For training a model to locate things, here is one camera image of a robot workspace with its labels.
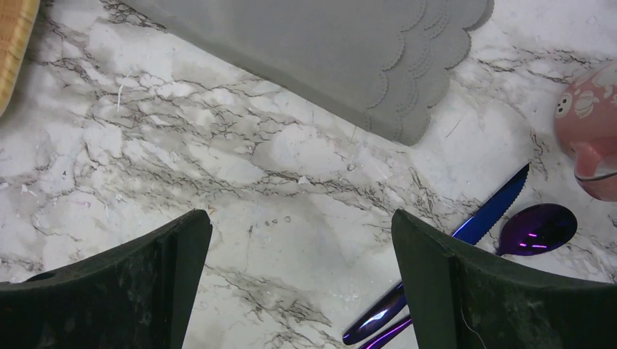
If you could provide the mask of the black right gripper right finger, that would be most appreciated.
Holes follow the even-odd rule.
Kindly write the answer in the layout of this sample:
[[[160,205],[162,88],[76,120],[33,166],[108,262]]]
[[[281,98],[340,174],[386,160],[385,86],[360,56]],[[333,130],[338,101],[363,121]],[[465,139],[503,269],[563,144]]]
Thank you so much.
[[[394,251],[420,348],[614,348],[616,286],[529,268],[405,210]]]

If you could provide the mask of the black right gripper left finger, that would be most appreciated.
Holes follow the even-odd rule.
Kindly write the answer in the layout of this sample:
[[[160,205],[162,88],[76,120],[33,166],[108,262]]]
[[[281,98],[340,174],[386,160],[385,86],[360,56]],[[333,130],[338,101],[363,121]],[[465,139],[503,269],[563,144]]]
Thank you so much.
[[[194,209],[79,262],[1,284],[3,348],[181,348],[212,235]]]

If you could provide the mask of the grey scalloped cloth placemat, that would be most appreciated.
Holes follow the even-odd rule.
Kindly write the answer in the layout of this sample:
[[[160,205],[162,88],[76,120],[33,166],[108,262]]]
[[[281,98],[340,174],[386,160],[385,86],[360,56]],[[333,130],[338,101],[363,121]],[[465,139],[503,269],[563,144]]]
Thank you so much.
[[[169,32],[387,140],[415,145],[492,1],[130,1]]]

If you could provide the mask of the woven yellow wicker tray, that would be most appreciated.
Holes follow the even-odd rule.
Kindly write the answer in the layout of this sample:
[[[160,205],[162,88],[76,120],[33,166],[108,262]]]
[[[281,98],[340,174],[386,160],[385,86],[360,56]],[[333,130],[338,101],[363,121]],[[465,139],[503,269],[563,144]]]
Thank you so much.
[[[1,116],[12,98],[39,0],[1,0]]]

